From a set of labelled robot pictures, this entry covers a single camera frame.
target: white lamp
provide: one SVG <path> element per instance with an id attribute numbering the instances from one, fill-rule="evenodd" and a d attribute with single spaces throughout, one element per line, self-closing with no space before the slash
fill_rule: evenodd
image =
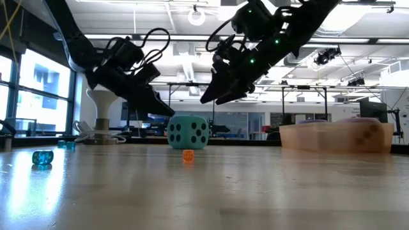
<path id="1" fill-rule="evenodd" d="M 87 95 L 94 101 L 97 119 L 108 119 L 108 109 L 118 98 L 113 92 L 103 89 L 87 89 Z"/>
<path id="2" fill-rule="evenodd" d="M 104 89 L 87 89 L 87 95 L 94 101 L 96 109 L 95 135 L 84 141 L 85 144 L 116 144 L 115 138 L 109 138 L 108 109 L 118 98 L 113 92 Z"/>

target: lamp base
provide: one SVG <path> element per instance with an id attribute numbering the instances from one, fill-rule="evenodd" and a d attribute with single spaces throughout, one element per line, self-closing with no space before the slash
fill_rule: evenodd
<path id="1" fill-rule="evenodd" d="M 109 119 L 97 118 L 95 119 L 95 130 L 108 131 Z M 94 134 L 93 138 L 84 140 L 84 144 L 92 145 L 112 145 L 117 144 L 117 138 L 109 138 L 108 134 Z"/>
<path id="2" fill-rule="evenodd" d="M 107 138 L 107 139 L 101 139 L 101 138 L 89 138 L 84 140 L 84 144 L 87 145 L 112 145 L 112 144 L 117 144 L 118 140 L 117 138 Z"/>

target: ceiling light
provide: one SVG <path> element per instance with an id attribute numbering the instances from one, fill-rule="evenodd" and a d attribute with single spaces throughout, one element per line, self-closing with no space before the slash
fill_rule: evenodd
<path id="1" fill-rule="evenodd" d="M 167 40 L 167 35 L 149 35 L 149 40 Z M 179 41 L 207 41 L 209 36 L 194 36 L 194 35 L 171 35 L 171 40 Z"/>
<path id="2" fill-rule="evenodd" d="M 367 43 L 369 39 L 367 38 L 311 38 L 309 42 L 316 43 Z"/>
<path id="3" fill-rule="evenodd" d="M 167 83 L 165 83 L 165 82 L 151 82 L 151 83 L 149 83 L 149 85 L 151 85 L 151 86 L 166 86 Z"/>
<path id="4" fill-rule="evenodd" d="M 200 13 L 200 17 L 198 19 L 193 19 L 193 14 L 196 12 Z M 202 9 L 196 9 L 196 11 L 192 9 L 187 15 L 187 20 L 193 26 L 201 26 L 203 25 L 203 23 L 205 23 L 205 20 L 206 20 L 205 12 Z"/>
<path id="5" fill-rule="evenodd" d="M 327 49 L 325 52 L 319 52 L 318 57 L 314 60 L 317 65 L 326 65 L 331 60 L 335 59 L 336 56 L 340 56 L 342 54 L 340 48 L 336 49 Z"/>
<path id="6" fill-rule="evenodd" d="M 77 0 L 79 3 L 118 3 L 118 4 L 160 4 L 163 5 L 165 3 L 170 5 L 183 5 L 183 6 L 192 6 L 196 4 L 198 6 L 209 6 L 207 2 L 201 1 L 140 1 L 140 0 Z"/>
<path id="7" fill-rule="evenodd" d="M 302 46 L 302 48 L 324 48 L 324 49 L 330 49 L 330 48 L 338 48 L 338 45 L 325 45 L 325 44 L 305 44 Z"/>
<path id="8" fill-rule="evenodd" d="M 409 39 L 379 39 L 377 43 L 409 43 Z"/>
<path id="9" fill-rule="evenodd" d="M 132 37 L 132 35 L 126 35 L 126 34 L 85 34 L 85 37 L 90 39 L 90 40 L 110 40 L 111 38 L 126 38 L 126 37 Z"/>
<path id="10" fill-rule="evenodd" d="M 220 36 L 220 41 L 224 41 L 224 40 L 226 40 L 228 38 L 229 38 L 229 36 Z M 233 41 L 242 41 L 243 39 L 244 39 L 243 36 L 235 36 Z"/>
<path id="11" fill-rule="evenodd" d="M 313 57 L 307 58 L 307 61 L 305 61 L 305 65 L 307 65 L 308 68 L 314 70 L 315 72 L 325 67 L 323 65 L 317 65 Z"/>

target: small die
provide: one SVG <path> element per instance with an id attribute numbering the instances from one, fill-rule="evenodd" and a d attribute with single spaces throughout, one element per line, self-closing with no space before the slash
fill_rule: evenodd
<path id="1" fill-rule="evenodd" d="M 49 164 L 54 159 L 54 153 L 51 150 L 35 151 L 33 153 L 33 164 L 43 165 Z"/>
<path id="2" fill-rule="evenodd" d="M 68 141 L 68 142 L 66 143 L 66 148 L 67 148 L 68 150 L 75 150 L 75 142 L 73 142 L 73 141 Z"/>
<path id="3" fill-rule="evenodd" d="M 183 150 L 183 162 L 193 162 L 194 161 L 194 150 L 186 149 Z"/>
<path id="4" fill-rule="evenodd" d="M 66 147 L 66 141 L 58 141 L 57 148 L 65 148 L 65 147 Z"/>

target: tan box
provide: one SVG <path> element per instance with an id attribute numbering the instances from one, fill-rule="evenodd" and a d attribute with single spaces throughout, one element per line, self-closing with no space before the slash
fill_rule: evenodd
<path id="1" fill-rule="evenodd" d="M 336 153 L 390 153 L 392 123 L 310 123 L 280 127 L 283 148 Z"/>

